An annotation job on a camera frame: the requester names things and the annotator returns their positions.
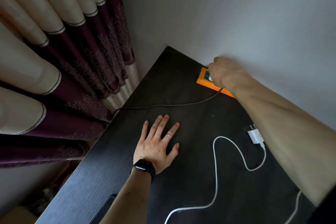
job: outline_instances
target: person's left arm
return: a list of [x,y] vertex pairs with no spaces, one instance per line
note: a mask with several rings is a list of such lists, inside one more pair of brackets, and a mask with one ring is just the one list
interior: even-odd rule
[[[161,139],[162,131],[168,119],[168,115],[157,117],[147,137],[148,121],[145,121],[140,140],[134,152],[133,164],[140,159],[151,162],[156,174],[170,166],[179,153],[179,144],[175,144],[168,155],[166,154],[166,147],[180,124],[175,123],[168,131],[171,137],[165,135]],[[145,224],[151,181],[150,173],[133,168],[128,180],[100,224]]]

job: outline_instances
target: black smartphone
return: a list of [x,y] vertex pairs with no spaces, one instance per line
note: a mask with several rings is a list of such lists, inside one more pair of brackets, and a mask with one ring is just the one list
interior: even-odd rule
[[89,224],[99,224],[100,221],[104,218],[107,211],[110,209],[115,198],[116,198],[116,195],[109,196],[106,199],[105,203],[101,206],[101,208],[95,214],[95,216],[92,218],[92,220],[89,222]]

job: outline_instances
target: hand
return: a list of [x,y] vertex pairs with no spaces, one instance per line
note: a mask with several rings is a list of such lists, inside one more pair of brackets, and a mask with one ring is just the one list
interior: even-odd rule
[[[157,117],[147,138],[148,121],[145,121],[140,140],[134,152],[133,164],[139,159],[150,161],[155,168],[156,174],[161,173],[170,166],[174,158],[179,154],[179,143],[175,144],[171,152],[166,155],[166,147],[171,138],[165,135],[165,137],[161,139],[161,134],[168,120],[169,115],[167,114],[164,117],[162,117],[162,115]],[[176,122],[168,131],[168,134],[173,136],[179,126],[180,124]]]
[[247,73],[236,61],[232,59],[216,57],[213,61],[213,63],[209,64],[208,69],[211,79],[217,87],[225,88],[225,80],[231,75]]

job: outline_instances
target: black watch band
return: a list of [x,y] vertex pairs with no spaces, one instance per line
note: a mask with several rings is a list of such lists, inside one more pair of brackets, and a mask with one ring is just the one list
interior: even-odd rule
[[155,168],[153,167],[153,164],[149,161],[145,161],[144,159],[139,159],[131,168],[132,169],[136,168],[137,170],[143,171],[143,172],[148,172],[150,173],[151,177],[152,177],[152,181],[154,179],[154,176],[156,174]]

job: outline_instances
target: black sleeve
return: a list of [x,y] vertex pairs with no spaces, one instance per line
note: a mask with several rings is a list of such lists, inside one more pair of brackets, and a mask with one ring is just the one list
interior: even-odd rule
[[336,223],[336,186],[324,198],[308,220],[308,224]]

